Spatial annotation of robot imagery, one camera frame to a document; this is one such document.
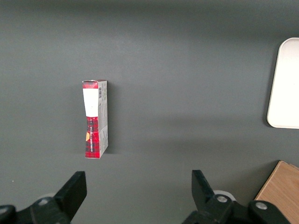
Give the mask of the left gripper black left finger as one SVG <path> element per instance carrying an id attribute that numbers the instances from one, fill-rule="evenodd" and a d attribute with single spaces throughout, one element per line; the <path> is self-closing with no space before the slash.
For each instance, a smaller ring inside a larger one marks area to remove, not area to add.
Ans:
<path id="1" fill-rule="evenodd" d="M 77 171 L 54 196 L 44 196 L 17 211 L 13 205 L 0 206 L 2 224 L 69 224 L 87 195 L 84 171 Z"/>

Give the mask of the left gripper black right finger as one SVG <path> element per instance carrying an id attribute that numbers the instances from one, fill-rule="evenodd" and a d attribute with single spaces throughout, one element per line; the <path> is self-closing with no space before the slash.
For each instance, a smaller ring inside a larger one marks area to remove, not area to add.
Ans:
<path id="1" fill-rule="evenodd" d="M 288 224 L 289 220 L 267 201 L 239 204 L 213 192 L 201 170 L 192 171 L 192 196 L 196 205 L 185 224 Z"/>

